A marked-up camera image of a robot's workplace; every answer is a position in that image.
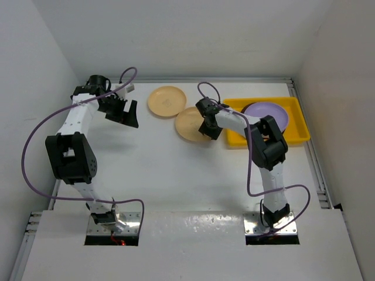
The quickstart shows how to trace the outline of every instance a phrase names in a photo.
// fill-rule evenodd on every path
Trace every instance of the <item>tan plate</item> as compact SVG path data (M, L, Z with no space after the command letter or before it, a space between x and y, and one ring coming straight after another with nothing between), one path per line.
M147 100L148 108L161 117L172 117L183 111L186 96L181 89L173 86L157 88Z
M198 129L203 122L203 117L200 116L198 109L195 107L186 108L182 111L175 121L177 133L192 142L206 142L210 138L202 135Z

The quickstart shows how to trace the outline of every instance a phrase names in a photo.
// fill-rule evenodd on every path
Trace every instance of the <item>purple plate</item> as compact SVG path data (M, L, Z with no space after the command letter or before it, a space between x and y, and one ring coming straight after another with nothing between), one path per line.
M253 117L263 118L267 115L275 118L281 132L285 131L289 124L289 116L283 107L273 102L256 102L242 110L243 113Z

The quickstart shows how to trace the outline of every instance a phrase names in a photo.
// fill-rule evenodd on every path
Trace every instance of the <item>cable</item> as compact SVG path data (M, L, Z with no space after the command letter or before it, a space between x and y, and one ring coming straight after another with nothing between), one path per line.
M219 93L219 91L217 90L217 88L214 86L214 85L212 85L211 83L209 83L209 82L200 82L199 84L198 84L198 92L203 96L203 98L207 98L203 93L202 93L202 91L201 91L201 89L200 89L200 86L201 85L203 85L203 84L206 84L206 85L209 85L209 86L211 86L214 90L215 90L215 92L216 92L216 94L217 94L217 97L218 97L218 101L216 102L217 104L221 104L221 97L220 97L220 93Z
M117 245L119 245L119 244L118 244L118 241L113 237L113 231L111 232L111 240L112 240L113 242L115 242Z
M115 93L116 91L118 90L121 90L122 88L126 87L127 85L129 85L131 83L131 81L134 80L135 76L137 76L137 68L135 67L129 67L127 68L122 74L121 74L121 77L124 76L125 73L127 73L129 70L134 70L134 73L133 75L129 78L129 80L121 85L120 87L118 87L117 89L114 89L113 91L109 91L103 95L99 95L97 97L93 97L93 98L89 98L87 100L84 100L84 101L81 101L79 103L76 103L76 104L72 104L72 105L69 105L67 107L64 107L64 108L61 108L57 111L55 111L54 113L48 115L45 119L43 119L39 124L37 124L35 126L35 128L33 129L33 131L30 133L28 139L26 140L25 142L25 145L23 147L23 150L22 150L22 156L21 156L21 170L22 170L22 176L23 178L25 179L26 181L26 184L30 187L30 189L32 191L34 191L36 194L40 195L40 196L43 196L43 197L46 197L46 198L49 198L49 199L54 199L54 200L67 200L67 201L94 201L93 198L74 198L74 197L59 197L59 196L51 196L49 194L46 194L46 193L43 193L41 191L39 191L37 188L35 188L32 183L30 182L30 180L28 179L28 176L26 175L26 170L25 170L25 156L26 156L26 151L27 151L27 148L30 144L30 141L32 139L32 137L34 136L35 132L45 123L47 122L49 119L51 119L52 117L56 116L57 114L63 112L63 111L66 111L68 109L72 109L74 107L78 107L79 105L81 104L86 104L90 101L95 101L95 100L99 100L100 98L104 98L108 95L111 95L113 93ZM141 232L141 227L142 227L142 223L143 223L143 219L144 219L144 213L145 213L145 204L144 202L141 200L141 199L129 199L129 200L123 200L123 201L107 201L107 200L100 200L100 199L96 199L95 200L96 202L100 202L100 203L108 203L108 204L124 204L124 203L130 203L130 202L140 202L142 204L142 216L141 216L141 222L139 223L139 230L138 230L138 236L140 235L140 232Z
M308 195L308 199L307 199L306 205L301 210L301 212L299 212L299 214L296 215L293 220L291 220L290 222L288 222L287 224L285 224L281 228L271 228L268 233L259 235L258 238L267 237L269 235L272 235L272 234L274 234L274 233L282 230L283 228L287 227L292 222L295 222L306 211L306 209L308 208L308 206L310 204L310 200L311 200L311 194L310 194L309 189L306 186L304 186L303 184L293 184L291 186L280 187L278 189L273 189L273 190L266 190L266 191L255 193L255 194L251 193L251 190L250 190L250 179L251 179L251 161L253 159L253 146L252 146L252 142L251 142L251 128L250 128L250 123L249 123L248 119L246 118L246 116L244 114L239 113L237 111L230 110L228 108L225 108L225 107L221 106L219 103L214 102L211 99L209 99L207 96L205 96L202 93L202 91L200 90L200 85L202 85L202 84L207 84L207 85L211 86L215 90L215 92L217 93L217 95L219 96L219 100L220 100L220 94L219 94L219 91L217 90L217 88L213 84L211 84L209 82L200 82L198 84L197 88L198 88L198 92L202 95L203 98L206 98L206 99L210 100L213 105L216 105L220 109L225 110L227 112L231 112L234 115L238 115L238 116L242 117L245 120L246 127L247 127L246 141L247 141L247 147L248 147L248 167L247 167L247 186L246 186L247 194L250 197L258 197L258 196L266 195L266 194L273 193L273 192L279 192L279 191L282 191L284 189L285 190L289 190L289 189L292 189L292 188L295 188L295 187L302 187L303 189L306 190L307 195Z
M111 83L111 80L109 78L107 78L106 80L108 81L108 87L107 87L106 92L109 92L111 90L112 83Z

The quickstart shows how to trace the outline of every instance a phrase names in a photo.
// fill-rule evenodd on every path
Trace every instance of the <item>yellow plastic bin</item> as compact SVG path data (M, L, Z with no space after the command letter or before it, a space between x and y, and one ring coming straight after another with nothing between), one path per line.
M284 132L284 138L289 145L298 145L310 140L310 133L307 129L305 118L302 114L299 102L294 97L285 98L230 98L223 101L237 111L241 111L246 105L255 102L274 102L282 106L289 115L289 124ZM246 148L246 138L231 130L227 131L229 147Z

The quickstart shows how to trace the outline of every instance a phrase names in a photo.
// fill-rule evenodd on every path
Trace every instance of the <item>robotic arm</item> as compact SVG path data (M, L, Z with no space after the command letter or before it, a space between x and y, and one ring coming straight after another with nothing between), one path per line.
M209 99L203 98L196 104L204 121L199 132L217 139L223 128L230 129L247 136L245 120L233 114L233 109L221 104L220 108ZM264 191L283 188L282 163L288 151L287 143L275 121L271 116L257 118L244 115L251 128L251 141L253 147L252 161L260 168ZM264 220L268 226L273 227L280 219L287 216L290 207L284 191L267 193L264 196Z
M109 92L107 81L104 76L90 76L86 85L76 87L71 96L73 104ZM129 85L125 92L133 89ZM46 138L46 149L55 178L72 185L84 198L113 201L93 179L97 160L86 136L96 111L105 113L106 119L138 128L137 102L125 100L125 95L112 94L72 108L57 134ZM89 201L86 206L96 224L114 232L125 228L125 218L115 205Z

